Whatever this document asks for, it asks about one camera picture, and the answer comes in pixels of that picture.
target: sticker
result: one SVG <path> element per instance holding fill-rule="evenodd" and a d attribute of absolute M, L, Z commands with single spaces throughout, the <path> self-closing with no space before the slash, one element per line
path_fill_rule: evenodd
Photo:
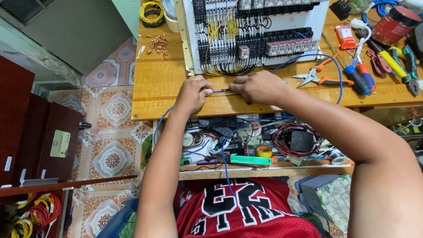
<path fill-rule="evenodd" d="M 71 138 L 71 134 L 69 132 L 56 130 L 54 133 L 50 156 L 65 158 L 68 152 L 70 138 Z"/>
<path fill-rule="evenodd" d="M 21 173 L 21 178 L 19 179 L 20 181 L 25 179 L 25 174 L 26 174 L 26 169 L 23 169 Z"/>
<path fill-rule="evenodd" d="M 12 163 L 12 157 L 8 156 L 7 157 L 7 161 L 6 161 L 6 166 L 4 166 L 4 171 L 9 171 L 10 170 L 10 164 Z"/>

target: solder spool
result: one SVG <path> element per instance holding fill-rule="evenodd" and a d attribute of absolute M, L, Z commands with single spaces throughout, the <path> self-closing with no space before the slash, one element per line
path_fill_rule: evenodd
<path fill-rule="evenodd" d="M 333 165 L 341 165 L 345 163 L 347 159 L 348 158 L 338 149 L 334 149 L 329 155 L 329 162 Z"/>

